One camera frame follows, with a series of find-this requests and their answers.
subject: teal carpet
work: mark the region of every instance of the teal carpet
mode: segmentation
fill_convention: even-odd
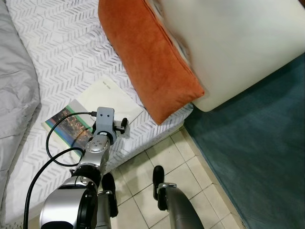
[[[304,62],[185,120],[249,229],[304,229]]]

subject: bed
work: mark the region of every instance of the bed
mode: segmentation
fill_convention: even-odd
[[[35,66],[41,102],[34,112],[9,169],[0,223],[3,228],[21,225],[26,193],[32,178],[48,160],[46,131],[41,123],[59,112],[103,75],[108,75],[137,104],[135,92],[120,58],[105,36],[97,15],[98,0],[8,0],[7,8],[16,30]],[[110,171],[178,129],[191,113],[191,104],[156,125],[144,111],[130,126],[127,137],[120,137],[111,148]],[[60,146],[50,141],[51,151]],[[72,158],[63,159],[71,163]],[[30,218],[39,214],[45,198],[70,173],[52,164],[39,178],[32,193]]]

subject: tile floor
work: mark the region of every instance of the tile floor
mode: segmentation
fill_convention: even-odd
[[[165,181],[176,183],[190,199],[205,229],[243,229],[230,200],[222,190],[184,128],[116,168],[119,215],[112,229],[170,229],[167,211],[153,199],[153,168],[162,165]],[[36,228],[38,220],[31,224]]]

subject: gray blanket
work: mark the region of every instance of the gray blanket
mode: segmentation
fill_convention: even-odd
[[[11,162],[38,103],[34,66],[0,0],[0,202]]]

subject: book page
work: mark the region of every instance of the book page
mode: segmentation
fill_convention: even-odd
[[[115,82],[104,76],[88,87],[78,98],[78,102],[89,112],[98,107],[114,109],[114,120],[127,118],[131,123],[143,109],[135,103]]]

